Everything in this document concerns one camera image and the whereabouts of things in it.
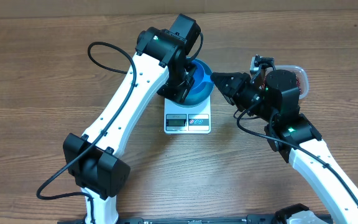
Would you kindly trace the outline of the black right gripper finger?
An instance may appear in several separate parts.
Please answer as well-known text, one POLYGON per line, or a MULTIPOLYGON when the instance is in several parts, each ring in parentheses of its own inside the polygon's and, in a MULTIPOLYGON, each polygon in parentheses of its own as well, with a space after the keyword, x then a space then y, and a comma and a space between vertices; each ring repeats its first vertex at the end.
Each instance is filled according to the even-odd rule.
POLYGON ((219 73, 214 72, 211 75, 211 80, 214 84, 241 84, 250 80, 250 75, 248 73, 219 73))
POLYGON ((235 98, 244 86, 244 80, 241 79, 229 79, 229 80, 216 80, 214 82, 218 90, 221 92, 225 100, 230 105, 235 105, 235 98))

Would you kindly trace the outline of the blue plastic measuring scoop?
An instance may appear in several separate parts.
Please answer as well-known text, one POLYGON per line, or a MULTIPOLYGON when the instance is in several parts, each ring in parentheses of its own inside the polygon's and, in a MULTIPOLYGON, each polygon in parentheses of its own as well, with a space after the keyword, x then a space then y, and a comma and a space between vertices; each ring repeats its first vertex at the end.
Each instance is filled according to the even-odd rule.
POLYGON ((209 96, 214 88, 214 83, 211 80, 212 70, 205 62, 199 59, 194 59, 192 64, 196 65, 196 70, 193 74, 195 82, 191 87, 190 94, 209 96))

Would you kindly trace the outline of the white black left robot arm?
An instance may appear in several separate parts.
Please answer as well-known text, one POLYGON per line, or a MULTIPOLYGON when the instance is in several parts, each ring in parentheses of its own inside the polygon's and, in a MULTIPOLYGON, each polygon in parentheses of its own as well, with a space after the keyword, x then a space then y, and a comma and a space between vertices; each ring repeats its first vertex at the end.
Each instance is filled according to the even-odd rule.
POLYGON ((78 223, 118 221, 116 196, 131 170, 120 159, 129 136, 155 94, 184 102, 195 82, 188 54, 201 36, 196 21, 183 14, 169 29, 143 30, 127 75, 99 118, 81 136, 70 133, 64 140, 68 173, 86 200, 78 223))

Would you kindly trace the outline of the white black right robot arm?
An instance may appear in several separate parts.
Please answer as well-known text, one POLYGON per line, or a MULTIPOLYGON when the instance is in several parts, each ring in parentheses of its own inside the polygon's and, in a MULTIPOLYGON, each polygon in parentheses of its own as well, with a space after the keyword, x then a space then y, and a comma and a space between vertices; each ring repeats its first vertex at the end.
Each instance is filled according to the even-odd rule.
POLYGON ((242 115, 265 120, 260 135, 309 183, 336 223, 358 223, 358 188, 330 153, 321 133, 300 113, 296 75, 272 70, 261 83, 247 73, 211 75, 242 115))

